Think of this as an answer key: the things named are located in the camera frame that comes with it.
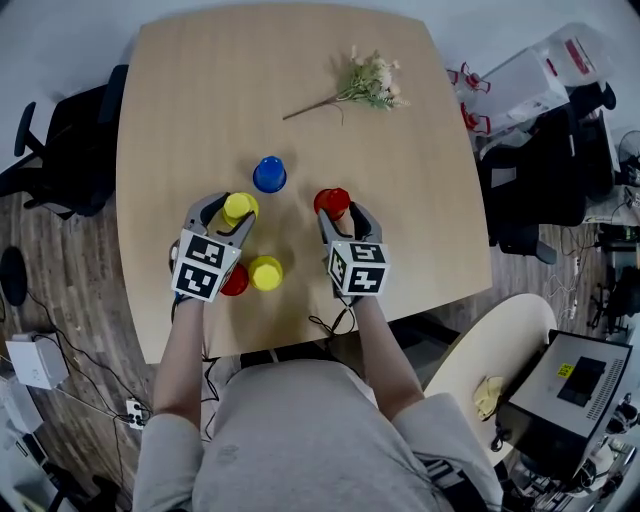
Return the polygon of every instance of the cup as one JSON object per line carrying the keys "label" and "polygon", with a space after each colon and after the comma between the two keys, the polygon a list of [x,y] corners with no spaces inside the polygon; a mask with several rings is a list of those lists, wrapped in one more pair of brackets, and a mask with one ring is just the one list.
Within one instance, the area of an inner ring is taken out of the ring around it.
{"label": "cup", "polygon": [[275,290],[283,276],[282,265],[273,256],[258,256],[249,265],[249,282],[263,292]]}
{"label": "cup", "polygon": [[268,156],[260,160],[253,171],[253,184],[260,192],[273,194],[287,182],[287,171],[277,156]]}
{"label": "cup", "polygon": [[342,188],[325,188],[316,195],[313,200],[313,209],[316,214],[322,209],[327,212],[333,221],[340,220],[344,212],[349,208],[351,198],[349,192]]}
{"label": "cup", "polygon": [[241,263],[236,264],[233,272],[229,276],[229,280],[224,284],[220,293],[229,297],[240,295],[247,289],[249,285],[249,273]]}
{"label": "cup", "polygon": [[256,198],[246,192],[235,192],[224,202],[222,218],[233,228],[249,212],[255,213],[256,218],[258,217],[260,208]]}

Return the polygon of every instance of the gray shirt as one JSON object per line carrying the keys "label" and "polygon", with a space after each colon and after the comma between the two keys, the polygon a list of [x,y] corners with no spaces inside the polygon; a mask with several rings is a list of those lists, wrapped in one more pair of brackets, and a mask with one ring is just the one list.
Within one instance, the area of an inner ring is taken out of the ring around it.
{"label": "gray shirt", "polygon": [[493,468],[450,395],[389,422],[355,379],[328,361],[242,370],[204,448],[187,420],[155,416],[143,433],[134,512],[446,511],[424,466],[439,458],[465,466],[485,501],[501,503]]}

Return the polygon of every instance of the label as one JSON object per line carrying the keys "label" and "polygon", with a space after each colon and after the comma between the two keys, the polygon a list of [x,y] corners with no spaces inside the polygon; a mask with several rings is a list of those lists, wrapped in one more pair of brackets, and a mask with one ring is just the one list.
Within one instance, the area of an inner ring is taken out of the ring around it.
{"label": "label", "polygon": [[575,366],[572,366],[570,364],[567,364],[567,363],[563,364],[558,370],[558,377],[562,377],[563,379],[568,379],[573,373],[574,368]]}
{"label": "label", "polygon": [[594,71],[593,65],[589,61],[589,57],[582,48],[578,38],[569,39],[564,42],[564,45],[580,73],[588,75]]}

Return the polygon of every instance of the blue cup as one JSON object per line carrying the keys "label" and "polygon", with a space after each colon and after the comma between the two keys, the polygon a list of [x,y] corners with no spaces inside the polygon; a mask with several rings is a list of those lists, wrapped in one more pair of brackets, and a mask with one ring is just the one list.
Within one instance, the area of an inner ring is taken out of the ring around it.
{"label": "blue cup", "polygon": [[287,171],[277,156],[263,158],[253,171],[253,184],[260,192],[273,194],[287,182]]}

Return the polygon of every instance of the yellow sticker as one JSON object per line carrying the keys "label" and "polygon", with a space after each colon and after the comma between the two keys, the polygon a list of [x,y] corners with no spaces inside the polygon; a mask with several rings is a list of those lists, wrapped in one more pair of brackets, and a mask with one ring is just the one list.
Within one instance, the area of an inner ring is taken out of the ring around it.
{"label": "yellow sticker", "polygon": [[568,379],[571,373],[573,373],[574,368],[575,366],[572,366],[570,364],[567,364],[567,363],[563,364],[558,370],[558,377],[562,377],[563,379]]}

